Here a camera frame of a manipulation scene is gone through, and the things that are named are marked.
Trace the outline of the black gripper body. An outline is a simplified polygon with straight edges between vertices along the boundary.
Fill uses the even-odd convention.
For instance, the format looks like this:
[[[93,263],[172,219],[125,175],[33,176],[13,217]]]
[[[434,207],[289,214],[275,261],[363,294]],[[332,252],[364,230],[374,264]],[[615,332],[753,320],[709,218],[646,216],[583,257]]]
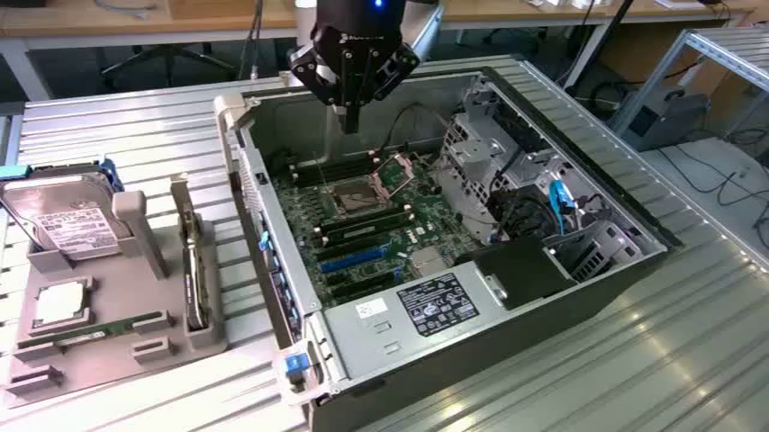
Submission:
[[[315,52],[324,62],[371,56],[382,62],[403,45],[400,25],[404,1],[317,1],[311,32]]]

